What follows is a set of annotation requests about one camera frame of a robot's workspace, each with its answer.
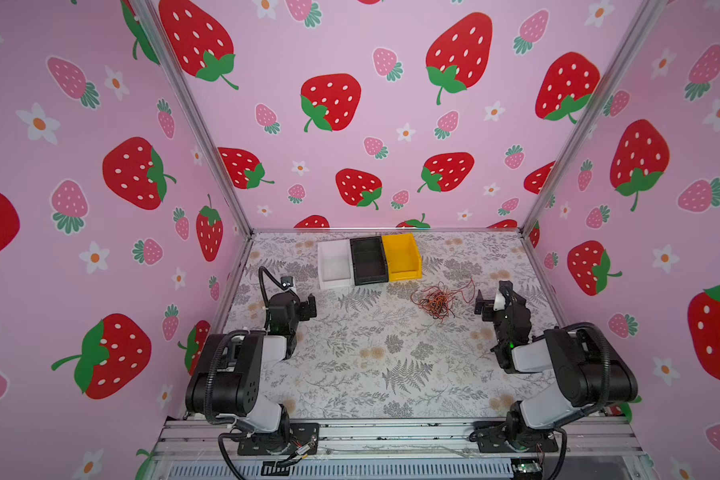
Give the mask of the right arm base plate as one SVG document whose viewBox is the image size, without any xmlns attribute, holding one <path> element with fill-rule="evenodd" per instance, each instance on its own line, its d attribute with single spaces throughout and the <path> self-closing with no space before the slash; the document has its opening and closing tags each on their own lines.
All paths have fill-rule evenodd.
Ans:
<svg viewBox="0 0 720 480">
<path fill-rule="evenodd" d="M 477 421 L 468 435 L 481 453 L 556 453 L 552 430 L 535 430 L 507 421 Z"/>
</svg>

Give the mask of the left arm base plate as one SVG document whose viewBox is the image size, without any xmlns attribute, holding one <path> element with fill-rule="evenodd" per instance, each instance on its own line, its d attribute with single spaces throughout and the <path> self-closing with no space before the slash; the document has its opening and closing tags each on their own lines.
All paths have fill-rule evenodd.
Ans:
<svg viewBox="0 0 720 480">
<path fill-rule="evenodd" d="M 297 422 L 272 433 L 254 433 L 239 442 L 239 456 L 313 455 L 319 444 L 320 424 Z"/>
</svg>

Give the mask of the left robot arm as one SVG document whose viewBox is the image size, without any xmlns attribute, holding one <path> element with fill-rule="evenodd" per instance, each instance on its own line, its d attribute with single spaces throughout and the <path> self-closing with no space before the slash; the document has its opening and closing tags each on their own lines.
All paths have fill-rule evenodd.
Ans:
<svg viewBox="0 0 720 480">
<path fill-rule="evenodd" d="M 207 338 L 187 387 L 185 408 L 211 425 L 226 426 L 220 440 L 235 442 L 239 456 L 312 454 L 319 425 L 292 422 L 287 408 L 260 389 L 263 367 L 294 354 L 297 329 L 317 316 L 316 302 L 312 295 L 300 299 L 291 276 L 276 279 L 261 267 L 258 279 L 264 328 Z"/>
</svg>

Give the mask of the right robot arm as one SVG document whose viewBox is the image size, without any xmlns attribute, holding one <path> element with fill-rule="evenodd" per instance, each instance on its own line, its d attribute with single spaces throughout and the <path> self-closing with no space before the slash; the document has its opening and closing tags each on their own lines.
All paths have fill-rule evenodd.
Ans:
<svg viewBox="0 0 720 480">
<path fill-rule="evenodd" d="M 556 437 L 564 426 L 637 398 L 636 377 L 594 324 L 555 327 L 533 337 L 526 299 L 510 281 L 499 283 L 492 300 L 478 293 L 475 313 L 493 325 L 497 344 L 491 352 L 505 373 L 554 374 L 541 392 L 514 402 L 503 421 L 474 424 L 469 440 L 480 452 L 558 452 Z"/>
</svg>

